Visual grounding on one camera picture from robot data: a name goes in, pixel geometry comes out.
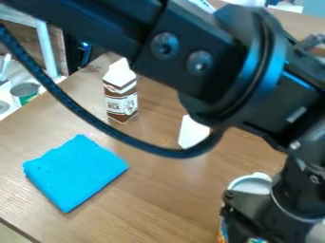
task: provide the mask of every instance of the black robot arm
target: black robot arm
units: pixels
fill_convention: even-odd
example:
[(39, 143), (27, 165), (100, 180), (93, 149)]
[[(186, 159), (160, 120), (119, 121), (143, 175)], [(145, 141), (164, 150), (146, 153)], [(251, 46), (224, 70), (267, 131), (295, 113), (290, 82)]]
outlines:
[[(236, 236), (231, 243), (252, 236), (307, 242), (325, 217), (325, 67), (266, 9), (227, 5), (209, 14), (186, 0), (2, 2), (125, 56), (137, 73), (178, 90), (197, 122), (220, 132), (239, 127), (286, 153), (271, 195), (226, 192), (222, 213)], [(8, 36), (1, 27), (2, 41), (19, 56)], [(65, 103), (24, 55), (29, 71)], [(99, 128), (105, 131), (105, 124)], [(255, 211), (242, 206), (247, 203), (257, 203)], [(290, 231), (283, 231), (286, 224)]]

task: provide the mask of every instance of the wall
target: wall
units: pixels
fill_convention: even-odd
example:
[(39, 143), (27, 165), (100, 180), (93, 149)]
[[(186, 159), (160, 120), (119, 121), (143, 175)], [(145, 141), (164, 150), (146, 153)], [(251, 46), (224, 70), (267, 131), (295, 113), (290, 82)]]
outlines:
[(325, 0), (307, 0), (305, 1), (303, 13), (318, 17), (325, 17)]

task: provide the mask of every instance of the carton label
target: carton label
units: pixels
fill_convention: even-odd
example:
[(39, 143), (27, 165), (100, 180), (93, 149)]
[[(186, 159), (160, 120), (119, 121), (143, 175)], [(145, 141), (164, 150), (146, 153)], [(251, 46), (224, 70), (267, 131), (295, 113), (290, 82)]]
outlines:
[(132, 115), (138, 109), (138, 94), (137, 92), (122, 96), (105, 96), (107, 112), (116, 115)]

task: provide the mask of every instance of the floor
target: floor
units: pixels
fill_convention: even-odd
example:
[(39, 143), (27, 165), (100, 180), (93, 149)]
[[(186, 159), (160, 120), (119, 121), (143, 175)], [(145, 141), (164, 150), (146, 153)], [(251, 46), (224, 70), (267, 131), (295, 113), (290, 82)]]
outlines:
[(22, 235), (0, 223), (0, 243), (31, 243)]

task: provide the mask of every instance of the black cable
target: black cable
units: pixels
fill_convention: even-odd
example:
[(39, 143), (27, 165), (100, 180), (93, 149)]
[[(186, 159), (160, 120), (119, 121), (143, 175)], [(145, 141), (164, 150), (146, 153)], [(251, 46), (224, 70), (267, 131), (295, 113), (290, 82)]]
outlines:
[(221, 130), (213, 131), (209, 137), (201, 141), (199, 144), (189, 149), (169, 149), (159, 147), (135, 138), (107, 125), (103, 121), (87, 112), (79, 104), (73, 101), (51, 78), (42, 70), (40, 66), (27, 54), (20, 46), (17, 40), (10, 34), (4, 25), (0, 25), (0, 41), (4, 43), (7, 49), (23, 64), (23, 66), (36, 78), (36, 80), (44, 86), (48, 92), (67, 109), (72, 111), (85, 122), (93, 125), (97, 129), (106, 133), (110, 137), (120, 140), (135, 148), (144, 150), (145, 152), (175, 159), (188, 159), (199, 156), (212, 149), (222, 137)]

